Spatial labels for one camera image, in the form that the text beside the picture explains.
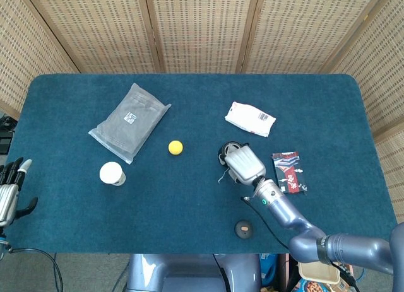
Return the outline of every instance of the blue felt tabletop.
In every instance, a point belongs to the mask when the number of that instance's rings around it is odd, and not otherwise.
[[[172,107],[131,165],[88,131],[115,109],[133,83]],[[276,117],[269,137],[225,121],[232,102]],[[184,144],[179,156],[171,140]],[[217,159],[227,141],[249,143],[275,179],[271,154],[299,151],[308,193],[287,195],[325,232],[388,238],[396,224],[360,91],[344,74],[51,74],[34,79],[9,161],[33,160],[19,207],[38,196],[34,212],[6,230],[14,247],[50,252],[283,252],[240,201]],[[99,179],[107,161],[122,165],[121,187]],[[260,202],[281,240],[281,229]],[[234,233],[251,221],[252,238]]]

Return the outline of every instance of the plastic bag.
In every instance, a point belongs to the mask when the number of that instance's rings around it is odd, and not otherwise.
[[[134,83],[116,109],[89,135],[130,164],[170,107]]]

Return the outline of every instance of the white cup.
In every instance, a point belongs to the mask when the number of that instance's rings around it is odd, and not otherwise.
[[[126,175],[122,171],[120,164],[114,161],[109,161],[101,167],[100,179],[106,184],[120,186],[125,182]]]

